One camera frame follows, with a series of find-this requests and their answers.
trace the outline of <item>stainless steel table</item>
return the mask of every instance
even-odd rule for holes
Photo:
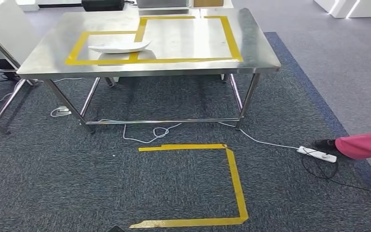
[[[88,49],[109,41],[151,40],[147,50],[101,54]],[[18,70],[24,79],[40,79],[53,90],[89,132],[90,125],[163,122],[237,122],[241,127],[260,74],[281,63],[248,9],[195,9],[185,14],[154,12],[66,13]],[[244,104],[233,73],[252,73]],[[230,118],[86,121],[86,110],[101,78],[222,74],[229,79],[240,113]],[[95,78],[81,112],[52,81],[71,76]]]

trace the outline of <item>white plate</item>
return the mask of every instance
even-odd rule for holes
[[[102,46],[89,46],[89,49],[108,54],[120,54],[120,53],[130,53],[130,52],[139,52],[144,50],[151,41],[146,42],[114,42],[110,44],[105,44]]]

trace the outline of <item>electrical cord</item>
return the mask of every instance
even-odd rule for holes
[[[63,78],[63,79],[60,79],[60,80],[56,80],[56,81],[53,81],[53,82],[59,82],[59,81],[64,81],[64,80],[82,80],[83,78]]]
[[[15,85],[14,87],[14,90],[16,89],[16,87],[19,85],[19,82]],[[0,102],[3,101],[6,97],[8,97],[9,95],[13,94],[14,92],[12,91],[11,93],[8,93],[6,94],[5,96],[3,96],[1,99],[0,99]]]
[[[357,189],[360,189],[360,190],[364,190],[364,191],[368,191],[368,192],[371,192],[370,189],[367,189],[367,188],[362,188],[362,187],[358,187],[358,186],[353,186],[353,185],[348,185],[348,184],[344,184],[344,183],[340,183],[340,182],[337,182],[335,180],[332,180],[332,178],[338,173],[338,170],[339,170],[339,163],[338,162],[335,162],[333,163],[333,165],[335,165],[335,168],[334,168],[334,171],[332,172],[331,175],[327,175],[320,166],[317,166],[319,171],[322,173],[323,176],[319,176],[315,173],[313,173],[309,168],[306,167],[305,163],[304,163],[304,159],[305,157],[307,157],[308,155],[309,156],[312,156],[312,152],[316,152],[316,151],[311,151],[311,152],[306,152],[306,154],[303,154],[302,155],[302,158],[301,158],[301,163],[302,163],[302,166],[303,168],[311,175],[315,176],[316,178],[319,178],[319,179],[324,179],[324,180],[327,180],[327,181],[330,181],[330,182],[333,182],[335,184],[338,184],[338,185],[343,185],[343,186],[348,186],[348,187],[351,187],[351,188],[357,188]]]
[[[64,81],[64,80],[81,80],[83,78],[63,78],[63,79],[60,79],[60,80],[56,80],[54,82],[59,82],[59,81]],[[12,91],[11,93],[8,93],[6,94],[5,96],[2,97],[2,99],[0,99],[0,102],[3,101],[7,96],[13,94],[14,92]]]
[[[109,119],[102,119],[100,121],[114,121],[114,120],[109,120]],[[168,127],[168,128],[163,128],[163,127],[156,127],[153,129],[153,134],[155,136],[154,139],[150,140],[150,141],[141,141],[141,140],[138,140],[138,139],[133,139],[133,138],[127,138],[126,137],[126,129],[127,129],[127,125],[125,124],[124,125],[124,129],[123,129],[123,139],[127,139],[127,140],[133,140],[133,141],[137,141],[137,142],[140,142],[140,143],[144,143],[144,144],[149,144],[153,141],[155,141],[156,139],[159,139],[159,138],[163,138],[165,137],[167,134],[170,133],[170,129],[172,128],[175,128],[175,127],[178,127],[180,126],[182,123],[179,123],[177,125],[174,125],[172,127]],[[222,125],[225,125],[225,126],[228,126],[228,127],[233,127],[235,128],[235,126],[233,125],[230,125],[230,124],[227,124],[227,123],[223,123],[223,122],[219,122],[219,124],[222,124]],[[160,130],[165,130],[165,132],[162,134],[162,135],[157,135],[156,134],[156,131],[160,129]],[[273,144],[273,143],[267,143],[267,142],[262,142],[262,141],[259,141],[257,139],[254,139],[252,136],[250,136],[249,134],[247,134],[245,131],[243,131],[242,129],[237,129],[239,131],[241,131],[245,136],[247,136],[248,138],[250,138],[251,140],[253,140],[254,142],[257,142],[257,143],[260,143],[260,144],[265,144],[265,145],[272,145],[272,146],[278,146],[278,147],[284,147],[284,148],[290,148],[290,149],[295,149],[295,150],[298,150],[299,148],[298,147],[294,147],[294,146],[285,146],[285,145],[279,145],[279,144]],[[339,170],[339,163],[338,162],[335,162],[333,165],[335,165],[335,169],[334,171],[332,172],[331,175],[327,175],[321,167],[317,166],[318,169],[320,170],[320,172],[322,173],[323,176],[318,176],[316,175],[315,173],[313,173],[309,168],[306,167],[305,163],[304,163],[304,159],[305,157],[307,156],[311,156],[311,157],[314,157],[312,155],[313,152],[316,152],[316,151],[311,151],[311,152],[306,152],[306,154],[303,154],[302,155],[302,158],[301,158],[301,163],[302,163],[302,166],[304,167],[304,169],[311,175],[315,176],[316,178],[319,178],[319,179],[324,179],[324,180],[327,180],[327,181],[330,181],[330,182],[333,182],[335,184],[338,184],[338,185],[343,185],[343,186],[348,186],[348,187],[351,187],[351,188],[357,188],[357,189],[360,189],[360,190],[364,190],[364,191],[369,191],[371,192],[370,189],[367,189],[367,188],[362,188],[362,187],[358,187],[358,186],[353,186],[353,185],[348,185],[348,184],[344,184],[344,183],[340,183],[340,182],[337,182],[335,180],[332,180],[332,178],[338,173],[338,170]]]
[[[116,120],[110,120],[110,119],[102,119],[100,120],[100,122],[114,122]],[[133,138],[127,138],[126,137],[126,129],[127,129],[127,125],[125,124],[124,125],[124,129],[123,129],[123,139],[126,139],[126,140],[133,140],[133,141],[136,141],[136,142],[140,142],[140,143],[143,143],[143,144],[149,144],[149,143],[152,143],[154,140],[156,139],[159,139],[159,138],[163,138],[165,137],[167,134],[170,133],[170,129],[174,128],[174,127],[178,127],[180,126],[181,123],[177,124],[177,125],[174,125],[174,126],[171,126],[171,127],[168,127],[168,128],[164,128],[164,127],[156,127],[153,129],[153,135],[154,135],[154,139],[150,140],[150,141],[142,141],[142,140],[138,140],[138,139],[133,139]],[[164,133],[161,134],[161,135],[157,135],[157,130],[164,130]]]
[[[64,107],[64,106],[58,107],[58,108],[56,108],[56,109],[54,109],[54,110],[52,110],[52,111],[50,112],[50,116],[51,116],[51,117],[62,117],[62,116],[66,116],[66,115],[70,115],[70,114],[71,114],[70,111],[67,111],[67,113],[64,113],[64,114],[61,114],[61,115],[54,115],[54,114],[53,114],[55,111],[58,111],[58,110],[64,110],[64,109],[67,109],[67,108]]]

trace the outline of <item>cardboard box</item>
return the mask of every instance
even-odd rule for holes
[[[186,7],[188,0],[137,0],[139,8]]]
[[[224,6],[224,0],[194,0],[194,7]]]

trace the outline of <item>power strip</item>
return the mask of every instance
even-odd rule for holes
[[[299,153],[302,153],[302,154],[305,154],[305,155],[308,155],[308,156],[312,156],[312,157],[315,157],[315,158],[318,158],[318,159],[321,159],[321,160],[324,160],[324,161],[328,161],[328,162],[331,162],[331,163],[336,162],[336,156],[326,154],[326,153],[321,152],[321,151],[313,150],[313,149],[310,149],[310,148],[307,148],[307,147],[304,147],[304,146],[300,146],[297,151]]]

